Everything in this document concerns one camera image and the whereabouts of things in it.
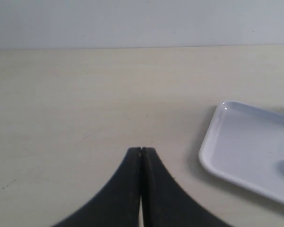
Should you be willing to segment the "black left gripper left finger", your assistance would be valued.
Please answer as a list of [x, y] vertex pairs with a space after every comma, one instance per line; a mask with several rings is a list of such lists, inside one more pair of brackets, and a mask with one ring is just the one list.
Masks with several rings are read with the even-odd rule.
[[56, 227], [137, 227], [141, 148], [128, 149], [106, 185]]

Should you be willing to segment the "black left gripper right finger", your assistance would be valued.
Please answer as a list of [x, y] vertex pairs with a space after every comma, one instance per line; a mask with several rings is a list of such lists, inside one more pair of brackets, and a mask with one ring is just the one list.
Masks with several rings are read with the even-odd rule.
[[154, 148], [142, 148], [141, 155], [141, 199], [145, 227], [229, 226], [179, 186]]

